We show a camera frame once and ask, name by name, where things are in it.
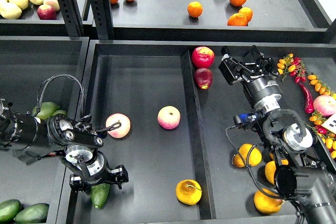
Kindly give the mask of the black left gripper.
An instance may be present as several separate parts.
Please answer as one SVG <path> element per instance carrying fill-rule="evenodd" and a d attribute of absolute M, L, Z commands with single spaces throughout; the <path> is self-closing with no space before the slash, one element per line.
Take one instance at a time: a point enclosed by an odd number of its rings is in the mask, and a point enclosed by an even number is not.
<path fill-rule="evenodd" d="M 69 177 L 69 185 L 73 192 L 90 195 L 90 186 L 107 183 L 117 185 L 119 189 L 129 182 L 128 171 L 124 165 L 110 168 L 106 156 L 97 152 L 93 159 L 85 162 L 83 158 L 71 167 L 73 174 Z"/>

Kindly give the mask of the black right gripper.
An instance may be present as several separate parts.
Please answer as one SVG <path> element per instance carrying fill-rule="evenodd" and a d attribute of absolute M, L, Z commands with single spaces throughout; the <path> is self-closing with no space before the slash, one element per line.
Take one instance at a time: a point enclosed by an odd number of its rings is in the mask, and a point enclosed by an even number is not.
<path fill-rule="evenodd" d="M 282 91 L 275 80 L 275 77 L 279 76 L 279 71 L 271 57 L 265 56 L 255 45 L 251 47 L 250 53 L 255 63 L 254 73 L 268 75 L 251 80 L 252 70 L 243 62 L 235 59 L 227 46 L 221 49 L 221 53 L 223 56 L 218 66 L 219 70 L 229 85 L 243 82 L 244 94 L 253 109 L 266 97 L 273 97 L 276 101 L 280 100 Z"/>

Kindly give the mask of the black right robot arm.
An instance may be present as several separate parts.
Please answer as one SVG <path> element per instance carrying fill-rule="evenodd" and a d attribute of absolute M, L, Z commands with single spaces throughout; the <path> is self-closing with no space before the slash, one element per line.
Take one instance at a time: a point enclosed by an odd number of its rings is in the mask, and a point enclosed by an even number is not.
<path fill-rule="evenodd" d="M 252 108 L 234 117 L 234 128 L 256 132 L 275 162 L 275 188 L 267 196 L 291 202 L 297 223 L 335 223 L 335 164 L 298 113 L 280 107 L 280 72 L 273 59 L 255 46 L 241 60 L 227 47 L 221 53 L 219 70 L 228 84 L 242 84 Z"/>

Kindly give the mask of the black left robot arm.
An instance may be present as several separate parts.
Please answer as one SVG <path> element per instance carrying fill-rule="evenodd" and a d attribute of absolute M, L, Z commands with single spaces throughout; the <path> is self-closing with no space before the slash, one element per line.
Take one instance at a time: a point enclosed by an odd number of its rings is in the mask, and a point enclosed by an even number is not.
<path fill-rule="evenodd" d="M 100 184 L 117 185 L 129 181 L 126 168 L 119 165 L 110 168 L 108 160 L 99 149 L 107 133 L 121 127 L 115 122 L 109 127 L 94 128 L 91 116 L 84 114 L 85 90 L 80 85 L 80 119 L 73 120 L 64 114 L 40 119 L 37 114 L 48 85 L 59 78 L 56 74 L 45 80 L 37 91 L 37 109 L 33 114 L 12 111 L 12 103 L 1 98 L 1 150 L 13 151 L 13 155 L 30 165 L 43 158 L 59 157 L 72 171 L 69 185 L 75 192 L 90 191 Z"/>

